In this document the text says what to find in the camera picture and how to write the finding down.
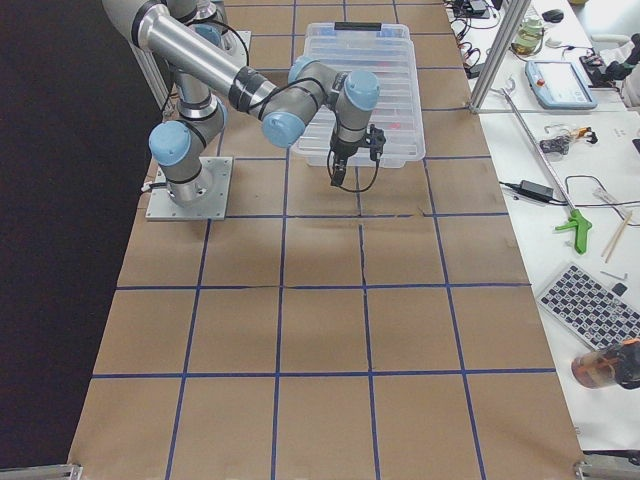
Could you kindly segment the orange transparent bottle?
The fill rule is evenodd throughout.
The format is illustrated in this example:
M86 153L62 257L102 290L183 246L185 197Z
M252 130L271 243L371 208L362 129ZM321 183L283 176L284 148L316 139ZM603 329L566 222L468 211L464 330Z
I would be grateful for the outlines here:
M619 385L626 390L639 388L639 339L633 338L575 358L574 378L590 389Z

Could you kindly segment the aluminium frame post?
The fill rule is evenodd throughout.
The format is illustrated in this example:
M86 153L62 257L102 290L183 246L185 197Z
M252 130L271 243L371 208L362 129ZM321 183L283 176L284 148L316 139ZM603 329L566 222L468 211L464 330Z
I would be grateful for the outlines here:
M469 109L472 112L477 113L480 111L529 5L530 0L511 1L503 14L484 67L471 92Z

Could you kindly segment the black computer mouse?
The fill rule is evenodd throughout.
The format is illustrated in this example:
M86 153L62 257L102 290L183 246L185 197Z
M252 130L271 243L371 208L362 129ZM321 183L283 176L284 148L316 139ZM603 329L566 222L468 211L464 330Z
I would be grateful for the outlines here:
M564 19L564 16L564 12L560 9L547 10L541 14L541 18L545 22L552 24L560 23Z

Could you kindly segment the clear ribbed box lid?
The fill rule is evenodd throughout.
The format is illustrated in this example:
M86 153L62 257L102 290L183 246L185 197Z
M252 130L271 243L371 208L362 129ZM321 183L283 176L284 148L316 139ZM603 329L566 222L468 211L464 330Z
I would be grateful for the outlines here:
M385 135L382 168L401 168L426 153L413 42L380 32L309 34L303 55L338 72L356 73L346 93L370 107L370 122Z

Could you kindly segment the checkered calibration board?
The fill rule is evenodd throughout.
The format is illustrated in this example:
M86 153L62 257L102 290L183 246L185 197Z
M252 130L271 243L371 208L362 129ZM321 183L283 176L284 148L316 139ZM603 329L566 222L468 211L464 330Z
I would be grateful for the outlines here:
M639 312L574 263L540 291L537 302L593 350L639 337Z

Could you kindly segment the long reach grabber tool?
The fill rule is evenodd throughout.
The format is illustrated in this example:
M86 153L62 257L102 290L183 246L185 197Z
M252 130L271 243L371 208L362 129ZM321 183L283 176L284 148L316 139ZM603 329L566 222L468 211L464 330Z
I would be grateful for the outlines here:
M580 255L585 254L587 252L588 233L589 233L589 230L592 228L592 224L589 220L587 220L582 215L580 210L573 203L567 189L562 185L562 181L560 180L559 176L557 175L554 168L552 167L546 154L541 149L539 142L534 137L532 131L530 130L527 123L525 122L521 112L516 107L511 97L511 93L515 89L516 89L516 82L512 76L509 76L502 88L500 89L491 88L491 91L493 93L499 93L504 97L507 104L511 108L512 113L515 115L516 120L518 121L519 125L522 127L524 133L526 134L526 137L529 140L529 143L532 145L534 151L538 155L538 158L540 159L545 169L547 170L552 180L554 181L555 185L559 188L561 194L564 197L564 201L566 202L567 208L569 211L569 217L567 222L564 225L557 226L556 230L561 231L561 230L573 229L575 232L574 249Z

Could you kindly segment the black power adapter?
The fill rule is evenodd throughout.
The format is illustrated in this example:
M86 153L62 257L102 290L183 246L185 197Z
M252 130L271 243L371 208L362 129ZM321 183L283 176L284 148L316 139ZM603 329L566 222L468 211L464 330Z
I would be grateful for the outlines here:
M528 180L521 180L519 183L499 182L500 185L510 189L520 196L546 204L565 205L566 202L554 197L554 190L545 185L541 185Z

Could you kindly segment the wooden chopsticks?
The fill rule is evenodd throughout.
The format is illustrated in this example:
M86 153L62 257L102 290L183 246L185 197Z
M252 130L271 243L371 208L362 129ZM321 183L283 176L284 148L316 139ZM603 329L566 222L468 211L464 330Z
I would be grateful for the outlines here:
M620 241L625 229L631 223L632 217L633 217L633 212L632 211L628 211L627 214L624 216L622 222L617 227L617 229L615 230L614 234L612 235L612 237L610 238L610 240L606 244L604 250L601 253L601 257L604 259L605 263L608 263L611 260L611 258L613 256L613 252L615 251L616 246L619 243L619 241Z

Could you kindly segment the blue teach pendant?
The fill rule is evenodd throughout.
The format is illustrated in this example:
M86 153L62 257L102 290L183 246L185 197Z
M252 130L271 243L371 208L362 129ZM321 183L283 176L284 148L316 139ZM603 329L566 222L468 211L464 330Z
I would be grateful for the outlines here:
M546 110L593 110L598 103L576 66L567 61L527 61L530 89Z

